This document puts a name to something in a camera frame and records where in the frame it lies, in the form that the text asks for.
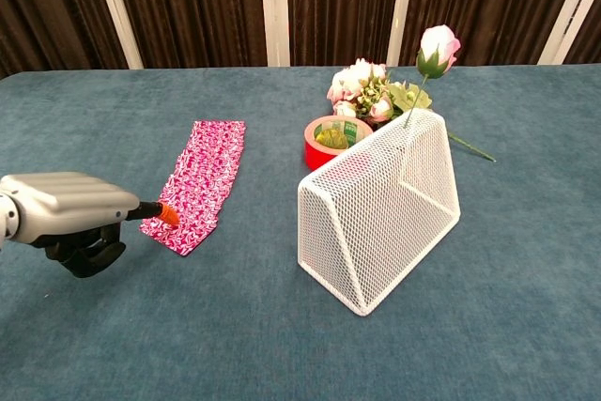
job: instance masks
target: blue carpet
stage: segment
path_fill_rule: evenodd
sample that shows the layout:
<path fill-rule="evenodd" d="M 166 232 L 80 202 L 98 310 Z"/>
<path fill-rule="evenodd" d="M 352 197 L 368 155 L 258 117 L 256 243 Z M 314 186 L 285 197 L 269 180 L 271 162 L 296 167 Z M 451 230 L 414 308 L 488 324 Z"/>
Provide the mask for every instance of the blue carpet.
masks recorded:
<path fill-rule="evenodd" d="M 154 200 L 199 119 L 247 123 L 220 224 L 182 258 L 75 279 L 0 253 L 0 398 L 565 400 L 601 393 L 601 65 L 453 68 L 428 92 L 461 220 L 367 318 L 296 261 L 304 127 L 336 68 L 22 73 L 0 82 L 0 175 L 84 171 Z M 418 80 L 414 68 L 395 80 Z"/>

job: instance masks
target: mesh pen holder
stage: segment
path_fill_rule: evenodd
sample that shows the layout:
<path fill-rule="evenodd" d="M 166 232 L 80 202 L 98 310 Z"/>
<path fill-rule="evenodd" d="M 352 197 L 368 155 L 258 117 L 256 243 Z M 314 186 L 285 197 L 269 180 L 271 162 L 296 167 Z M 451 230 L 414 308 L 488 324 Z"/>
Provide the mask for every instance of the mesh pen holder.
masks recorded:
<path fill-rule="evenodd" d="M 457 224 L 444 119 L 414 109 L 305 177 L 298 261 L 359 316 L 369 315 Z"/>

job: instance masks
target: pink patterned cloth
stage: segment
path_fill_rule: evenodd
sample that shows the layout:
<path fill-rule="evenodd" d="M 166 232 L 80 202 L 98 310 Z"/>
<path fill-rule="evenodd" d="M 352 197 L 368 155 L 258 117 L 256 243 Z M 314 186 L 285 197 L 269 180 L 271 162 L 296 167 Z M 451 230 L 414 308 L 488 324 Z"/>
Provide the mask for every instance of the pink patterned cloth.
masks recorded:
<path fill-rule="evenodd" d="M 244 149 L 242 121 L 196 121 L 159 201 L 179 214 L 174 227 L 156 218 L 140 230 L 172 251 L 191 253 L 217 227 L 217 215 L 229 196 Z"/>

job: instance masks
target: red tape roll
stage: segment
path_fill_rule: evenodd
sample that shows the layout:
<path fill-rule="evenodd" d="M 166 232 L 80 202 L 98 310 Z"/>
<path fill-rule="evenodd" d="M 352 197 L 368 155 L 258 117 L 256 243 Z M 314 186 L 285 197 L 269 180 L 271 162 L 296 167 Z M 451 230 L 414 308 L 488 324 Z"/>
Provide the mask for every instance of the red tape roll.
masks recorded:
<path fill-rule="evenodd" d="M 304 130 L 305 162 L 311 171 L 342 154 L 346 149 L 332 149 L 316 141 L 316 135 L 326 129 L 336 128 L 344 132 L 351 144 L 373 133 L 363 121 L 349 116 L 323 116 L 311 122 Z"/>

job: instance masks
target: gray robot hand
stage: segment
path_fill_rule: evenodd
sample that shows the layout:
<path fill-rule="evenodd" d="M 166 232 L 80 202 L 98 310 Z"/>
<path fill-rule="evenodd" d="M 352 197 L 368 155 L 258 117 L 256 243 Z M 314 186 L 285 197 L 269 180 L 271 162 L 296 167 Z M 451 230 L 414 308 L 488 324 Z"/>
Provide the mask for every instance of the gray robot hand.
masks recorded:
<path fill-rule="evenodd" d="M 158 202 L 140 202 L 135 194 L 83 173 L 4 176 L 0 179 L 0 249 L 4 239 L 44 248 L 48 258 L 76 277 L 89 277 L 125 251 L 119 237 L 123 221 L 174 214 L 168 210 Z"/>

